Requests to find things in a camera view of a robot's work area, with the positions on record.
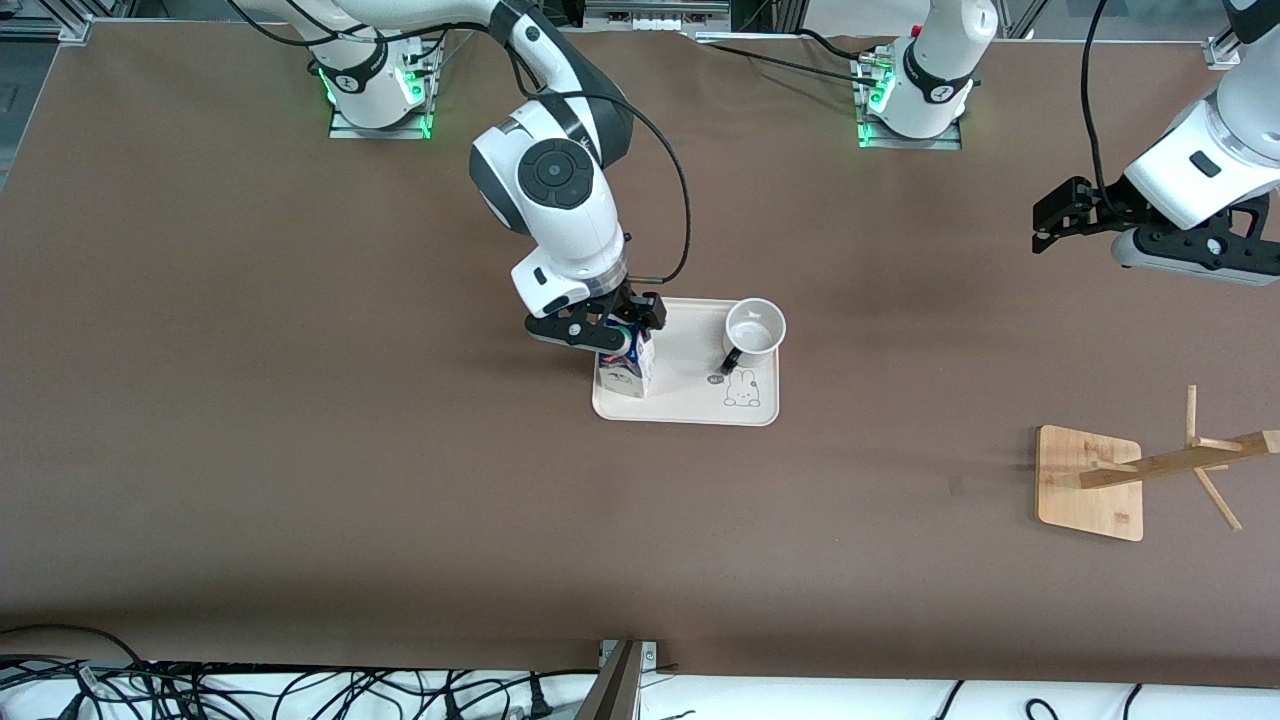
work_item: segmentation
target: bunny illustration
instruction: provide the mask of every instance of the bunny illustration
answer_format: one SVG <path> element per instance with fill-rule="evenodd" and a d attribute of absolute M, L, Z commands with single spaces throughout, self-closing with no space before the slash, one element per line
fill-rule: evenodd
<path fill-rule="evenodd" d="M 728 388 L 724 391 L 724 405 L 737 407 L 759 407 L 760 388 L 755 384 L 755 373 L 751 370 L 735 370 L 728 377 Z"/>

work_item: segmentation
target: mug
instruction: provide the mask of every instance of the mug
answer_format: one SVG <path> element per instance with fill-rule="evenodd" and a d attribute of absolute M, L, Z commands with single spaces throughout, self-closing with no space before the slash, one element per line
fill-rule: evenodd
<path fill-rule="evenodd" d="M 727 355 L 721 363 L 721 374 L 727 375 L 733 368 L 764 365 L 786 334 L 787 320 L 777 305 L 763 297 L 740 300 L 724 316 L 721 346 Z"/>

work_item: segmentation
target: white tray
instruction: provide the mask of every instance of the white tray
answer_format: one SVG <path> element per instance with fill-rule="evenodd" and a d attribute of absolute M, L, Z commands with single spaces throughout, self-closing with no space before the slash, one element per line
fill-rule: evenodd
<path fill-rule="evenodd" d="M 763 427 L 778 416 L 778 351 L 764 366 L 719 374 L 721 337 L 735 300 L 664 297 L 667 325 L 653 333 L 649 395 L 627 397 L 593 378 L 591 406 L 607 420 Z"/>

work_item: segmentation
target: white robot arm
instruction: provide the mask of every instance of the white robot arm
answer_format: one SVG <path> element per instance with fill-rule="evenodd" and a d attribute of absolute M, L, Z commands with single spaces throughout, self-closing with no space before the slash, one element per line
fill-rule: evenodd
<path fill-rule="evenodd" d="M 366 37 L 462 26 L 483 29 L 527 63 L 545 87 L 483 133 L 470 160 L 471 179 L 494 215 L 538 243 L 511 273 L 530 313 L 526 329 L 538 340 L 607 354 L 630 342 L 625 332 L 605 325 L 609 316 L 662 329 L 660 297 L 636 295 L 627 282 L 627 236 L 603 172 L 626 155 L 632 115 L 620 102 L 622 91 L 564 40 L 532 0 L 251 1 L 248 6 L 291 22 L 305 38 L 326 35 L 308 14 L 326 28 L 362 23 Z M 339 37 L 312 51 L 323 68 L 335 68 L 325 74 L 339 85 L 333 78 L 349 76 L 349 63 L 358 60 L 366 68 L 357 78 L 360 91 L 339 101 L 349 120 L 356 122 L 349 110 L 356 106 L 365 115 L 396 122 L 397 113 L 407 111 L 404 97 L 384 96 L 380 87 L 394 87 L 399 59 L 389 42 L 361 40 Z M 385 58 L 372 61 L 379 53 Z"/>
<path fill-rule="evenodd" d="M 1226 0 L 1245 47 L 1239 65 L 1192 102 L 1106 188 L 1074 177 L 1036 204 L 1032 251 L 1074 234 L 1119 231 L 1112 256 L 1263 286 L 1280 279 L 1280 243 L 1262 240 L 1280 187 L 1280 0 Z M 1248 227 L 1233 227 L 1238 215 Z"/>
<path fill-rule="evenodd" d="M 973 70 L 998 24 L 991 0 L 932 0 L 919 33 L 891 45 L 892 74 L 869 110 L 901 136 L 941 135 L 964 113 Z"/>

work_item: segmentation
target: small carton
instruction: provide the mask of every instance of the small carton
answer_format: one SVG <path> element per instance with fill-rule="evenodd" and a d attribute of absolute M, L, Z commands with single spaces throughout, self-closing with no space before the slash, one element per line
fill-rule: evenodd
<path fill-rule="evenodd" d="M 649 392 L 649 378 L 653 377 L 653 337 L 640 325 L 612 318 L 604 320 L 604 325 L 621 328 L 631 337 L 631 342 L 618 355 L 595 355 L 600 387 L 630 397 L 644 397 Z"/>

